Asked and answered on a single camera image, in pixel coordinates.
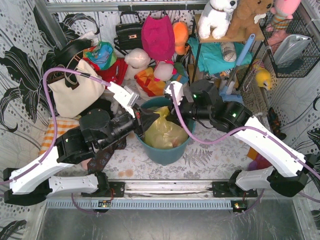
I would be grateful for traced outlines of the yellow translucent trash bag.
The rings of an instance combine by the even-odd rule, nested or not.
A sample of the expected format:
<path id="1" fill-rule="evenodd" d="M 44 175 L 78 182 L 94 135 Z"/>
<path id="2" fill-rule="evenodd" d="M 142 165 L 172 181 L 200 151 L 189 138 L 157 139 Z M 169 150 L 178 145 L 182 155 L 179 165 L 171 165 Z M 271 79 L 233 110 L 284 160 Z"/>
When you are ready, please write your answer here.
<path id="1" fill-rule="evenodd" d="M 159 118 L 145 132 L 143 137 L 145 144 L 156 149 L 167 150 L 182 145 L 188 139 L 188 134 L 180 125 L 167 120 L 167 117 L 174 117 L 167 106 L 157 109 L 152 107 L 151 110 L 155 110 Z"/>

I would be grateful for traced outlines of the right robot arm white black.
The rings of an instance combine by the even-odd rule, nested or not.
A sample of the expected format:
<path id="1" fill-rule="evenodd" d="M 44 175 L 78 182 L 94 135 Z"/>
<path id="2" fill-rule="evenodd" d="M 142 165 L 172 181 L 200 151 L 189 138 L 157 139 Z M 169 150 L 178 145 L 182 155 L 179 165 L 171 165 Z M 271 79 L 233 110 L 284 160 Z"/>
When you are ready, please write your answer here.
<path id="1" fill-rule="evenodd" d="M 271 165 L 258 170 L 236 170 L 222 188 L 213 186 L 217 197 L 242 197 L 257 189 L 272 189 L 285 197 L 301 194 L 308 182 L 308 173 L 316 178 L 314 170 L 317 157 L 304 155 L 286 145 L 265 128 L 256 116 L 238 101 L 224 101 L 217 87 L 205 79 L 194 82 L 193 102 L 184 96 L 183 85 L 171 82 L 165 89 L 165 96 L 171 98 L 173 112 L 190 138 L 204 145 L 217 144 L 233 136 L 256 150 Z M 208 120 L 213 128 L 224 133 L 213 140 L 204 141 L 194 136 L 185 120 Z"/>

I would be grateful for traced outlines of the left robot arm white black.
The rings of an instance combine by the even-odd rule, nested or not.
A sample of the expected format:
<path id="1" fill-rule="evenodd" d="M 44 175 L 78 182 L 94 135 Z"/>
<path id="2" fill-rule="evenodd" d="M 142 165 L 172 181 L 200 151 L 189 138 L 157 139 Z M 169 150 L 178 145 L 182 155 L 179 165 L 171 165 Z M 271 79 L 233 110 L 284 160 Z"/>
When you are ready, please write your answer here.
<path id="1" fill-rule="evenodd" d="M 93 109 L 79 119 L 79 126 L 68 130 L 54 143 L 53 148 L 23 168 L 6 168 L 3 179 L 9 181 L 4 193 L 6 204 L 32 206 L 61 193 L 81 193 L 84 197 L 113 197 L 105 173 L 60 177 L 56 173 L 94 158 L 130 132 L 143 135 L 160 117 L 152 110 L 134 109 L 133 114 L 111 118 L 102 109 Z"/>

